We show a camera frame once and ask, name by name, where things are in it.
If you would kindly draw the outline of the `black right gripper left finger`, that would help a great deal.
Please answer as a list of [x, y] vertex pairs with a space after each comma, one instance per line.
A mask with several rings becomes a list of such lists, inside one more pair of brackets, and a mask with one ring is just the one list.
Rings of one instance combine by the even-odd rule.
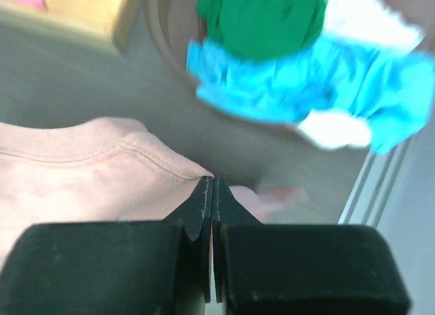
[[159, 221], [30, 226], [1, 271], [2, 314], [204, 314], [213, 181]]

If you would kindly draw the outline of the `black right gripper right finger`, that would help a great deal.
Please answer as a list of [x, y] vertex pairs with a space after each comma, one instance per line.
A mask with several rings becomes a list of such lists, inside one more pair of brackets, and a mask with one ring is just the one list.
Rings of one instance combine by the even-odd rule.
[[266, 225], [213, 182], [215, 293], [225, 314], [408, 314], [387, 242], [364, 225]]

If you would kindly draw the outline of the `dusty pink mario t shirt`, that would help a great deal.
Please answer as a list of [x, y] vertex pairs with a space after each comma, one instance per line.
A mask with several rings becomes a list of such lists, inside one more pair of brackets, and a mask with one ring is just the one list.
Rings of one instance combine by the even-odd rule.
[[97, 118], [63, 129], [1, 125], [1, 257], [41, 222], [161, 220], [209, 171], [141, 122]]

